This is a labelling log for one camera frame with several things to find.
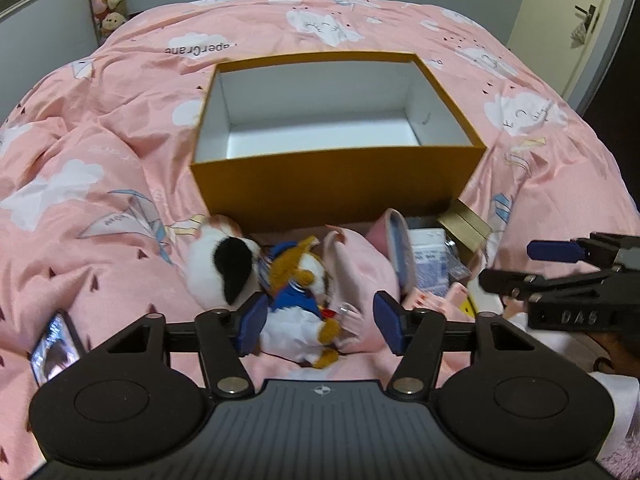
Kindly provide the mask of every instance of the person's hand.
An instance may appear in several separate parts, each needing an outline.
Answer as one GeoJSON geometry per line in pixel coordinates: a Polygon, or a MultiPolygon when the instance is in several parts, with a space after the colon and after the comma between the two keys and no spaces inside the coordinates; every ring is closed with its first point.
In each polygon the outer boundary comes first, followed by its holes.
{"type": "Polygon", "coordinates": [[[618,334],[611,332],[592,333],[589,336],[607,351],[616,375],[626,375],[640,379],[640,359],[622,346],[618,334]]]}

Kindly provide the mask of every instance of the black handle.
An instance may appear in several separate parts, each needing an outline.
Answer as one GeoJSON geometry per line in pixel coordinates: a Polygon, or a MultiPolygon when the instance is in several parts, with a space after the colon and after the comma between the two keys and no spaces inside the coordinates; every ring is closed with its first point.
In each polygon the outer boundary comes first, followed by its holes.
{"type": "Polygon", "coordinates": [[[591,22],[593,21],[593,17],[596,14],[597,7],[595,5],[592,5],[592,6],[589,6],[589,10],[584,10],[582,7],[575,6],[575,9],[579,10],[583,14],[586,14],[586,18],[584,19],[584,28],[586,28],[588,31],[589,27],[591,27],[591,22]]]}

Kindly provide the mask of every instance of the round black pad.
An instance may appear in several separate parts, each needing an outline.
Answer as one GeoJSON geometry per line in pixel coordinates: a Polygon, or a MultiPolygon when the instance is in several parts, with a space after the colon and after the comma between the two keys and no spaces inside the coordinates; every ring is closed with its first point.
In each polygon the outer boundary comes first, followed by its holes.
{"type": "Polygon", "coordinates": [[[555,468],[595,458],[613,422],[606,389],[561,358],[498,355],[459,371],[440,389],[435,405],[444,428],[505,466],[555,468]]]}
{"type": "Polygon", "coordinates": [[[76,410],[94,422],[122,422],[139,415],[148,403],[148,391],[139,384],[111,379],[81,390],[76,410]]]}
{"type": "Polygon", "coordinates": [[[176,449],[204,415],[193,381],[135,354],[89,354],[44,384],[30,406],[31,428],[48,460],[101,468],[176,449]]]}
{"type": "Polygon", "coordinates": [[[514,377],[494,390],[495,402],[511,415],[547,418],[557,415],[569,403],[562,386],[540,377],[514,377]]]}

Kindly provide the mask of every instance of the pink bedding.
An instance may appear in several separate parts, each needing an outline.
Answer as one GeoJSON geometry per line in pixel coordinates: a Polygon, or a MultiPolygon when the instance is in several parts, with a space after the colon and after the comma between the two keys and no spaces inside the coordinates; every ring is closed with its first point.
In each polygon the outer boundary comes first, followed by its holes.
{"type": "MultiPolygon", "coordinates": [[[[188,165],[215,64],[334,49],[416,52],[478,130],[489,149],[462,195],[494,229],[478,266],[564,274],[567,266],[530,262],[526,243],[640,234],[617,165],[593,131],[464,16],[375,0],[148,10],[37,83],[0,130],[0,478],[24,478],[42,460],[27,425],[36,390],[28,352],[53,311],[69,311],[89,348],[149,311],[169,322],[201,311],[182,270],[207,213],[188,165]]],[[[194,356],[174,362],[201,380],[194,356]]],[[[323,371],[244,359],[258,385],[265,377],[386,383],[397,362],[388,350],[323,371]]],[[[440,381],[459,365],[445,364],[440,381]]]]}

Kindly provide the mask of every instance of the metal screw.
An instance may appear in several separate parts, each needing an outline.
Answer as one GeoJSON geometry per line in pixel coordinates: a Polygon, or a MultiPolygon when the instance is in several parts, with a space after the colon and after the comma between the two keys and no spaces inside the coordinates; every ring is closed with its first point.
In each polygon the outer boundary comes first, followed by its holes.
{"type": "Polygon", "coordinates": [[[425,314],[427,314],[427,312],[429,311],[428,308],[420,308],[420,307],[416,307],[412,310],[412,312],[416,315],[416,316],[424,316],[425,314]]]}
{"type": "Polygon", "coordinates": [[[415,377],[403,377],[394,381],[394,390],[401,394],[416,394],[424,389],[424,383],[415,377]]]}
{"type": "Polygon", "coordinates": [[[218,389],[226,394],[239,394],[249,387],[249,383],[242,377],[225,377],[218,381],[218,389]]]}
{"type": "Polygon", "coordinates": [[[226,325],[231,319],[231,311],[226,308],[212,308],[211,312],[216,315],[216,318],[222,325],[226,325]]]}

